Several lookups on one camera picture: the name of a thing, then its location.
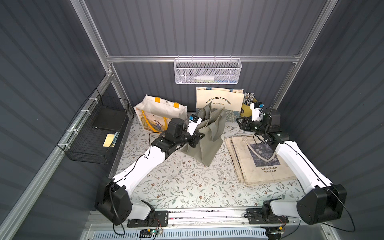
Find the cream canvas bag painting print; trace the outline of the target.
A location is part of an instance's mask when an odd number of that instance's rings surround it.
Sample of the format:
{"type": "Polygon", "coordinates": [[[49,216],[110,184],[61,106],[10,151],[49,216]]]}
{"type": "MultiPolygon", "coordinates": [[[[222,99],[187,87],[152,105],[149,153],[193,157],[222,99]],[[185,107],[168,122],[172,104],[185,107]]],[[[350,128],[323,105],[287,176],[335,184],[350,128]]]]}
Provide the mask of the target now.
{"type": "Polygon", "coordinates": [[[234,136],[234,137],[230,137],[230,138],[225,138],[224,142],[225,142],[225,145],[229,151],[230,157],[232,159],[232,163],[234,165],[234,169],[235,169],[235,172],[237,175],[238,182],[242,183],[243,185],[246,185],[243,171],[242,171],[242,168],[241,168],[241,165],[239,162],[239,158],[238,158],[238,155],[237,155],[237,152],[235,149],[235,143],[234,143],[235,140],[240,140],[240,139],[242,139],[242,137],[234,136]]]}

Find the olive green tote bag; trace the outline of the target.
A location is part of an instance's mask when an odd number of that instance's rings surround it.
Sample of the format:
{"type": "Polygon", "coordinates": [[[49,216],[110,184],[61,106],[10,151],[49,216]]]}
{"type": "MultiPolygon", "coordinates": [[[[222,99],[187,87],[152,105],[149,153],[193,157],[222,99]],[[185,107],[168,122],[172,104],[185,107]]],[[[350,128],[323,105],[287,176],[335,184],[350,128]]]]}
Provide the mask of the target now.
{"type": "Polygon", "coordinates": [[[209,167],[223,144],[226,108],[214,109],[212,103],[208,103],[200,109],[198,117],[202,122],[198,125],[197,131],[205,136],[195,148],[187,145],[181,149],[181,152],[209,167]]]}

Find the cream canvas bag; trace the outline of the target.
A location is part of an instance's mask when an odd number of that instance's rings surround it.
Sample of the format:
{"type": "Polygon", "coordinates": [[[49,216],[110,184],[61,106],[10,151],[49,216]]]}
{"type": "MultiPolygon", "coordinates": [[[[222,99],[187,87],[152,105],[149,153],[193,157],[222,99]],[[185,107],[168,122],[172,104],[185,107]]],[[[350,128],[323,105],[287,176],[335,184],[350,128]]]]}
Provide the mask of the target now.
{"type": "Polygon", "coordinates": [[[240,137],[234,143],[246,186],[296,179],[288,164],[269,145],[251,136],[240,137]]]}

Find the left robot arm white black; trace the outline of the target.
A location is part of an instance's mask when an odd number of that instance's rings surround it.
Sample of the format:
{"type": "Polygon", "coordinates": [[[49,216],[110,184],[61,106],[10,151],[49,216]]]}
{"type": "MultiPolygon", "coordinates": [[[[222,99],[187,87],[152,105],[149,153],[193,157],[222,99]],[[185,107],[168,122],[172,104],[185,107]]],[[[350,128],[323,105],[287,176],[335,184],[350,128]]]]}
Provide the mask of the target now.
{"type": "Polygon", "coordinates": [[[126,219],[144,221],[155,209],[145,201],[132,202],[130,195],[137,185],[171,154],[188,145],[195,148],[205,136],[198,131],[202,119],[191,115],[188,119],[173,118],[168,128],[154,139],[149,148],[132,165],[112,178],[104,177],[99,183],[95,208],[114,226],[126,219]]]}

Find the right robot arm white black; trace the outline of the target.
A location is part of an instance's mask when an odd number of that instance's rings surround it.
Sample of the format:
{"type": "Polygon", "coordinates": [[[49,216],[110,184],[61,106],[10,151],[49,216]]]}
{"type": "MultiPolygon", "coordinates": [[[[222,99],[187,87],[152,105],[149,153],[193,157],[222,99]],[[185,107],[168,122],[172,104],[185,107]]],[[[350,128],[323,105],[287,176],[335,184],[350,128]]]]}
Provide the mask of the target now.
{"type": "Polygon", "coordinates": [[[299,201],[265,201],[262,218],[267,223],[280,218],[299,218],[308,225],[340,219],[346,210],[346,189],[333,184],[308,160],[298,144],[281,130],[280,119],[277,110],[264,112],[261,108],[253,109],[250,117],[236,119],[241,130],[261,136],[261,142],[285,161],[305,192],[299,201]]]}

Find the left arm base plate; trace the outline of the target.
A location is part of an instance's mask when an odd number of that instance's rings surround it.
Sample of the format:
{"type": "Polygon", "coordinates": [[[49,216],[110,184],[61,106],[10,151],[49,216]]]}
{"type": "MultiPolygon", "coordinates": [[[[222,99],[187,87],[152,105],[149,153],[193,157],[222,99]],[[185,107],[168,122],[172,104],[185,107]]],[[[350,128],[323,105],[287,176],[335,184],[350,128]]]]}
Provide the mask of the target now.
{"type": "Polygon", "coordinates": [[[155,228],[168,226],[169,211],[152,211],[145,220],[128,220],[128,228],[155,228]]]}

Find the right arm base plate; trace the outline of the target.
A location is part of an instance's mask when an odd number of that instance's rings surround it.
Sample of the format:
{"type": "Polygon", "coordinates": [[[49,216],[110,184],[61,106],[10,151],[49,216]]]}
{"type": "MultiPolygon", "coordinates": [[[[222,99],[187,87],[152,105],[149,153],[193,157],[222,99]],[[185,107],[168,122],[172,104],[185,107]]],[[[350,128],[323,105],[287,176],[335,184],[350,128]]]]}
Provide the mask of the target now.
{"type": "Polygon", "coordinates": [[[250,225],[255,224],[280,224],[285,226],[289,223],[289,219],[285,216],[277,216],[268,208],[249,208],[243,215],[248,219],[250,225]]]}

